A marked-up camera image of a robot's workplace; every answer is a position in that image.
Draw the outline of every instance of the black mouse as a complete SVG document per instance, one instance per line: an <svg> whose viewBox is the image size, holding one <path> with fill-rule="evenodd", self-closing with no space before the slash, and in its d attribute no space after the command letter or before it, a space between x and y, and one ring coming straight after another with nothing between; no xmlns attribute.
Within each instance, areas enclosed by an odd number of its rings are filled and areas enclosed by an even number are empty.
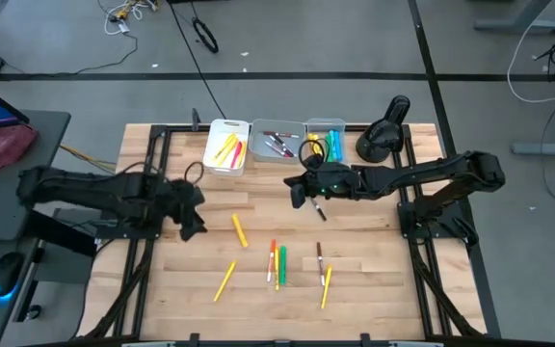
<svg viewBox="0 0 555 347"><path fill-rule="evenodd" d="M13 291L24 260L25 255L19 252L10 252L0 258L0 297Z"/></svg>

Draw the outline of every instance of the wooden tabletop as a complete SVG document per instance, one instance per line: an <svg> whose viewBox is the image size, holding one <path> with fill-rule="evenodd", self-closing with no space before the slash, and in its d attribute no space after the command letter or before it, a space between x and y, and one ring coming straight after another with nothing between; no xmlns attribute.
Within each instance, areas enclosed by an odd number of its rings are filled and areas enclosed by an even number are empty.
<svg viewBox="0 0 555 347"><path fill-rule="evenodd" d="M419 163L442 155L433 124L410 127ZM119 169L145 159L149 128L150 124L127 125ZM346 136L350 164L365 164L355 152L358 136ZM207 133L172 136L169 178L181 177L190 163L201 160L206 137ZM393 163L389 159L383 165ZM164 223L151 264L142 339L187 340L190 333L200 333L203 340L357 340L361 333L381 340L423 338L409 248L397 218L398 194L376 201L319 200L329 218L323 223L311 203L299 210L291 206L282 180L303 171L300 165L254 162L248 155L241 177L205 175L199 187L206 203L198 213L209 231L183 242L179 226L171 220ZM432 194L444 184L426 184L424 193ZM233 212L239 214L250 243L246 249L231 222ZM274 238L288 249L287 284L279 292L266 282ZM320 309L317 241L325 266L333 267L325 309ZM119 294L127 245L128 241L113 242L95 260L80 334L97 323ZM463 243L438 239L435 245L445 291L470 324L484 332ZM233 260L236 269L214 303ZM428 291L435 332L440 333L433 297ZM128 309L128 331L132 314Z"/></svg>

